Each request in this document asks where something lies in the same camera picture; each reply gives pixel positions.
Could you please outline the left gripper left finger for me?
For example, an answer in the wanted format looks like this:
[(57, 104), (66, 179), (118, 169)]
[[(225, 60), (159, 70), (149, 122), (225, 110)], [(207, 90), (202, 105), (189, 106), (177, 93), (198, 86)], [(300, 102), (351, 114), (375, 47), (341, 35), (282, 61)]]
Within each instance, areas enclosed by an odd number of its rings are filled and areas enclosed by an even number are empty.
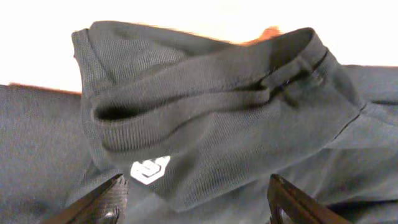
[(125, 224), (128, 181), (118, 174), (41, 224)]

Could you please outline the black t-shirt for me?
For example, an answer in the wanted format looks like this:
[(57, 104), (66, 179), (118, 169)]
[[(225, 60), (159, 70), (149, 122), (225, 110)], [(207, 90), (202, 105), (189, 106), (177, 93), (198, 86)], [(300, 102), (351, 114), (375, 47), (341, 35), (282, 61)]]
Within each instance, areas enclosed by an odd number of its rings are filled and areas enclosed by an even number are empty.
[(72, 34), (82, 92), (1, 87), (1, 222), (267, 223), (281, 175), (352, 223), (397, 222), (397, 69), (311, 28), (249, 46), (124, 22)]

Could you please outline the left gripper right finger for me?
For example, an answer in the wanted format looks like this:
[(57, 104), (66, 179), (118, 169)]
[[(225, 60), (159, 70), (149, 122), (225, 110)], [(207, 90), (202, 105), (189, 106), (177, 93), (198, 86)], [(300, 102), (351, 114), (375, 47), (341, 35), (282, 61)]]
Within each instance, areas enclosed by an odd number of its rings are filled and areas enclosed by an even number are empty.
[(277, 174), (270, 176), (267, 199), (270, 224), (351, 224)]

